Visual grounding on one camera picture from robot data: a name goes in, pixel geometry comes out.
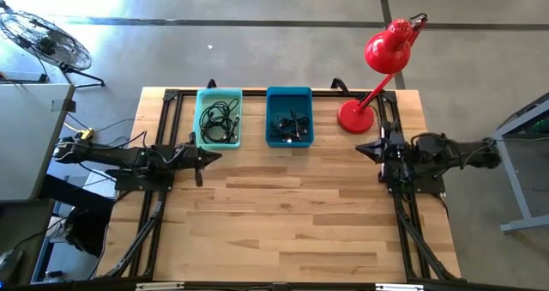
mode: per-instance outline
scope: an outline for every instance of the lamp shade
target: lamp shade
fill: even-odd
[[[405,19],[392,21],[386,30],[371,37],[364,48],[364,57],[372,69],[379,73],[394,74],[406,66],[410,59],[412,24]]]

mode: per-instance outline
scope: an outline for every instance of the yellow connector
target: yellow connector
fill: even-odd
[[[63,123],[63,124],[67,128],[69,128],[72,131],[76,132],[76,137],[78,137],[78,138],[80,138],[84,141],[87,141],[87,140],[91,139],[92,137],[94,137],[94,130],[92,128],[84,129],[84,130],[78,130],[77,128],[74,128],[74,127],[70,126],[67,123]]]

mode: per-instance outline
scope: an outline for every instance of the wood plank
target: wood plank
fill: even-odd
[[[131,135],[146,130],[146,144],[154,142],[165,90],[142,91]],[[424,132],[419,93],[404,90],[396,95],[406,138]],[[335,114],[346,100],[314,99],[316,140],[310,148],[272,149],[264,140],[265,98],[245,97],[241,147],[220,151],[223,158],[203,171],[203,187],[195,186],[192,170],[176,173],[154,279],[404,281],[392,197],[377,182],[379,166],[354,149],[376,140],[379,130],[374,125],[362,135],[344,132]],[[195,103],[194,96],[184,97],[178,142],[185,142],[191,132]],[[169,114],[174,112],[172,106]],[[164,142],[170,127],[169,118]],[[114,266],[134,239],[142,198],[143,193],[132,192],[115,205],[99,273]],[[418,206],[425,240],[459,276],[442,204],[432,196],[419,195]],[[144,245],[141,270],[149,242]],[[411,253],[417,266],[414,245]]]

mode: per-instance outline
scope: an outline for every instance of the concrete floor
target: concrete floor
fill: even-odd
[[[380,0],[7,1],[15,9],[40,15],[383,21]],[[430,22],[438,23],[549,22],[547,0],[389,0],[389,6],[394,17],[425,12]],[[76,116],[94,128],[133,117],[143,86],[205,86],[214,78],[223,87],[327,87],[339,76],[352,88],[373,88],[382,78],[364,63],[362,54],[375,28],[58,25],[92,53],[93,66],[87,72],[107,83],[106,88],[75,94]],[[424,31],[404,70],[406,87],[420,91],[431,131],[462,141],[480,139],[547,91],[547,39],[547,31]],[[0,42],[0,63],[3,70],[41,70],[35,58],[7,40]],[[63,80],[47,68],[53,81]],[[131,124],[118,125],[99,134],[98,141],[128,136],[130,130]],[[86,174],[56,164],[50,173]],[[512,235],[499,231],[500,222],[520,218],[503,168],[452,171],[444,180],[463,277],[547,288],[549,227]]]

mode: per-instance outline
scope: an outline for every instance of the cable bundle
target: cable bundle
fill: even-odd
[[[240,122],[240,117],[231,119],[231,113],[238,106],[238,99],[233,99],[228,104],[225,101],[217,101],[213,105],[208,106],[200,116],[200,134],[202,140],[208,143],[232,143],[233,138],[238,138],[234,133]],[[220,138],[214,138],[211,135],[213,128],[221,128],[224,134]]]
[[[279,123],[271,122],[271,137],[279,137],[283,142],[293,142],[301,140],[302,136],[309,133],[309,118],[303,116],[298,117],[294,108],[290,108],[290,118],[285,118],[282,115],[277,117]]]

